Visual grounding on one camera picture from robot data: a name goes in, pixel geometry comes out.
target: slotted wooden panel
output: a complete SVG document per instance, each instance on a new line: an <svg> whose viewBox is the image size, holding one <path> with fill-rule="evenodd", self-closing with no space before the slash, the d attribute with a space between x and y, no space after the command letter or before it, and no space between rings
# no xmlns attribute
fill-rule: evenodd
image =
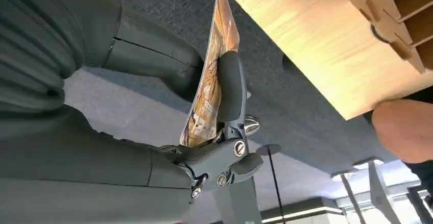
<svg viewBox="0 0 433 224"><path fill-rule="evenodd" d="M236 1L345 119L433 85L432 72L373 37L349 0Z"/></svg>

